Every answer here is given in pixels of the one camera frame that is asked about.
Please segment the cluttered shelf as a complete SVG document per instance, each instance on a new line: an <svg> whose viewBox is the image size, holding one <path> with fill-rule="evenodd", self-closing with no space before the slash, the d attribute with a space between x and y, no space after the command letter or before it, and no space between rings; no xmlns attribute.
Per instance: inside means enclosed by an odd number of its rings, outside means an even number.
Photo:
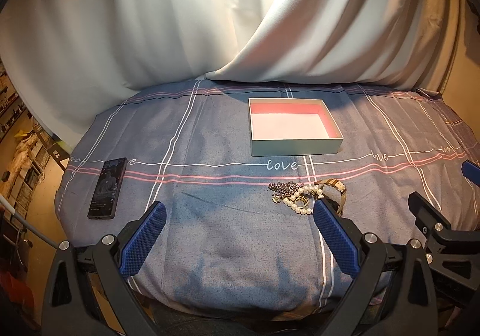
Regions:
<svg viewBox="0 0 480 336"><path fill-rule="evenodd" d="M49 161L63 170L69 153L30 113L1 67L1 194L26 218Z"/></svg>

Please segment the brown strap wristwatch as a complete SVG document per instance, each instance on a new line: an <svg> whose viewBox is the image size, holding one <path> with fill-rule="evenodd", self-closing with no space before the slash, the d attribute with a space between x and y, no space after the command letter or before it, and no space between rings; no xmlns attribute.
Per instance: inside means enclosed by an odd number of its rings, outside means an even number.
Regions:
<svg viewBox="0 0 480 336"><path fill-rule="evenodd" d="M339 179L321 179L316 185L322 190L322 195L329 201L337 215L343 215L344 206L347 202L347 187Z"/></svg>

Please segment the black smartphone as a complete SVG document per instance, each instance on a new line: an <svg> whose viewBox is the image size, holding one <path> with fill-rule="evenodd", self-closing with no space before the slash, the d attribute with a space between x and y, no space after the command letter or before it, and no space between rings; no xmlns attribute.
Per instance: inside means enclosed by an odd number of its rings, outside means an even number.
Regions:
<svg viewBox="0 0 480 336"><path fill-rule="evenodd" d="M104 162L90 201L87 218L92 220L114 218L127 163L126 157Z"/></svg>

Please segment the open grey pink box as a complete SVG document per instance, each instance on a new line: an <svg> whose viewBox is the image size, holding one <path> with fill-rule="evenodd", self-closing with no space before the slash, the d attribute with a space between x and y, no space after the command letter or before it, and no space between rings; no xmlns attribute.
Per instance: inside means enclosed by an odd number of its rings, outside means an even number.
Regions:
<svg viewBox="0 0 480 336"><path fill-rule="evenodd" d="M250 151L253 156L335 154L343 134L324 101L303 98L250 98Z"/></svg>

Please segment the left white pillow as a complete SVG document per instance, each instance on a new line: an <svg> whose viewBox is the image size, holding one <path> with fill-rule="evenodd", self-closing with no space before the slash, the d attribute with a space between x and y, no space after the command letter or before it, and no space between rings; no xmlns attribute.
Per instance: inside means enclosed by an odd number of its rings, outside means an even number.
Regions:
<svg viewBox="0 0 480 336"><path fill-rule="evenodd" d="M69 145L136 92L219 70L262 0L8 0L1 59L32 113Z"/></svg>

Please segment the white pillow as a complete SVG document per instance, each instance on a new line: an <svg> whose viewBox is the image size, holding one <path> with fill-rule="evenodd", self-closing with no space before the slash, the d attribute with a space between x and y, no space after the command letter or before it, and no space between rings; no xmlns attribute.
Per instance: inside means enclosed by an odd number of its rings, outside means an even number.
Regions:
<svg viewBox="0 0 480 336"><path fill-rule="evenodd" d="M219 70L262 0L8 0L1 59L32 113L69 145L136 92Z"/></svg>
<svg viewBox="0 0 480 336"><path fill-rule="evenodd" d="M208 78L435 91L460 11L461 0L276 0L242 50Z"/></svg>

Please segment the blue plaid bed sheet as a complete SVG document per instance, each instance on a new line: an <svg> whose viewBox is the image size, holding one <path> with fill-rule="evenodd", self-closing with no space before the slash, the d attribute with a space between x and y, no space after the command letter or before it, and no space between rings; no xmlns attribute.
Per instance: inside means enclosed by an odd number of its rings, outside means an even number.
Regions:
<svg viewBox="0 0 480 336"><path fill-rule="evenodd" d="M250 98L321 99L343 133L336 154L253 156ZM128 163L112 219L87 218L106 161ZM351 283L312 217L272 201L271 183L339 179L344 214L389 243L420 238L413 192L456 230L479 226L479 189L461 173L479 160L473 131L439 97L352 84L320 87L188 80L146 89L99 114L74 148L55 212L77 246L140 218L167 222L129 285L196 315L264 310L303 317Z"/></svg>

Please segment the right white pillow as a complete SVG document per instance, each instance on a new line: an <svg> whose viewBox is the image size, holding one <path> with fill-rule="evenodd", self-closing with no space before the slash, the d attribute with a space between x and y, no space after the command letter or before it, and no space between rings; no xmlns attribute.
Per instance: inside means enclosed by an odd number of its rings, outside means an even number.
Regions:
<svg viewBox="0 0 480 336"><path fill-rule="evenodd" d="M435 91L460 11L461 0L276 0L242 50L208 78Z"/></svg>

